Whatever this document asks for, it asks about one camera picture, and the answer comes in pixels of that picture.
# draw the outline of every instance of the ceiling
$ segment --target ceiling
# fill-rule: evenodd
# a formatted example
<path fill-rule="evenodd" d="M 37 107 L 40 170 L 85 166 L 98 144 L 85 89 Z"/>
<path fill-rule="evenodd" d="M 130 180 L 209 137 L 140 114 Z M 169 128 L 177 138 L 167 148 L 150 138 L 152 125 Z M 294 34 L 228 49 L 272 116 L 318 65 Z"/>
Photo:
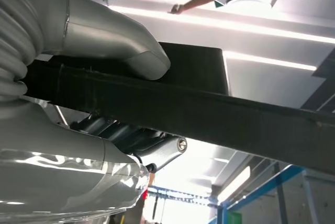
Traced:
<path fill-rule="evenodd" d="M 335 44 L 335 0 L 278 0 L 269 12 L 252 16 L 247 15 L 248 10 L 235 14 L 214 4 L 190 10 L 181 18 L 167 14 L 175 3 L 187 1 L 109 0 L 108 4 L 111 9 L 125 10 L 124 14 L 143 24 L 158 41 L 220 48 L 223 55 L 229 50 L 318 67 Z M 287 107 L 301 107 L 324 81 L 310 70 L 255 61 L 226 58 L 226 67 L 232 96 Z M 188 141 L 187 152 L 158 172 L 156 185 L 206 194 L 212 184 L 224 184 L 247 157 Z"/>

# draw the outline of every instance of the black metal beam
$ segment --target black metal beam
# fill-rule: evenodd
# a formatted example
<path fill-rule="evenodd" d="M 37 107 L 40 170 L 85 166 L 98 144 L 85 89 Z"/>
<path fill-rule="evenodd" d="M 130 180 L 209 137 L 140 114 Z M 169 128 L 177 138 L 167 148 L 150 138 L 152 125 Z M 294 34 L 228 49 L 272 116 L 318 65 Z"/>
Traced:
<path fill-rule="evenodd" d="M 41 61 L 24 81 L 60 106 L 335 174 L 330 115 Z"/>

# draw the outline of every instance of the red object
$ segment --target red object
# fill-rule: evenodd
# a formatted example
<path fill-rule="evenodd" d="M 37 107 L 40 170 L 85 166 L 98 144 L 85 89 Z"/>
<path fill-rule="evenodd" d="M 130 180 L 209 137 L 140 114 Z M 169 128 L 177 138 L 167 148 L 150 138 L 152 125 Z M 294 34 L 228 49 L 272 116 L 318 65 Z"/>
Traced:
<path fill-rule="evenodd" d="M 148 189 L 145 190 L 143 194 L 142 194 L 142 198 L 143 200 L 146 200 L 146 197 L 148 196 Z"/>

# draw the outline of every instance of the blue steel beam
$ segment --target blue steel beam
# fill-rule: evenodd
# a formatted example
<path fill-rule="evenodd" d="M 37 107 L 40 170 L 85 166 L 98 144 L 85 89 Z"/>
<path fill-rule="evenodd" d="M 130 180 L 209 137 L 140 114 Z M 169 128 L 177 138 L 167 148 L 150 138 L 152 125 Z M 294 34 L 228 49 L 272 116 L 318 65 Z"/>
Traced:
<path fill-rule="evenodd" d="M 241 207 L 244 207 L 247 204 L 249 204 L 252 201 L 254 201 L 262 195 L 266 194 L 271 190 L 273 190 L 276 188 L 278 185 L 281 185 L 282 183 L 284 183 L 290 178 L 293 178 L 296 176 L 297 174 L 299 174 L 302 171 L 303 171 L 304 168 L 295 166 L 295 165 L 289 165 L 284 170 L 277 173 L 274 175 L 273 177 L 270 178 L 269 180 L 263 183 L 261 186 L 257 187 L 257 189 L 249 193 L 245 198 L 243 198 L 241 200 L 237 201 L 235 203 L 233 203 L 228 207 L 228 210 L 229 211 L 238 211 L 241 209 Z"/>
<path fill-rule="evenodd" d="M 217 224 L 217 223 L 217 217 L 212 218 L 208 222 L 208 224 Z"/>

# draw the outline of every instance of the blue metal frame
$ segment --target blue metal frame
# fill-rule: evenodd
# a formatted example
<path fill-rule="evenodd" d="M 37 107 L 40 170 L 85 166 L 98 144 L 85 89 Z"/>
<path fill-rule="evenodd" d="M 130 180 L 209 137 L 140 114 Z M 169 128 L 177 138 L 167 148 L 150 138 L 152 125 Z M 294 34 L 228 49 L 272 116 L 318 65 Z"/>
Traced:
<path fill-rule="evenodd" d="M 303 167 L 290 165 L 279 173 L 274 175 L 273 177 L 263 183 L 263 185 L 257 187 L 257 189 L 247 195 L 245 198 L 238 201 L 238 203 L 235 202 L 232 204 L 229 201 L 223 202 L 221 203 L 220 207 L 217 208 L 217 217 L 216 219 L 211 220 L 209 224 L 228 224 L 228 210 L 238 211 L 241 207 L 244 207 L 262 195 L 273 190 L 303 170 L 304 168 Z"/>
<path fill-rule="evenodd" d="M 303 171 L 304 168 L 295 166 L 295 165 L 290 165 L 286 167 L 285 169 L 275 174 L 275 176 L 270 178 L 269 180 L 263 183 L 261 186 L 257 187 L 257 189 L 252 191 L 251 193 L 249 193 L 245 198 L 243 198 L 241 200 L 239 200 L 238 202 L 233 203 L 228 207 L 228 210 L 229 211 L 237 211 L 241 209 L 241 207 L 244 207 L 247 204 L 249 204 L 252 201 L 254 201 L 262 195 L 266 194 L 271 190 L 273 190 L 278 185 L 281 185 L 290 178 L 293 178 L 296 176 L 297 174 L 299 174 L 302 171 Z"/>

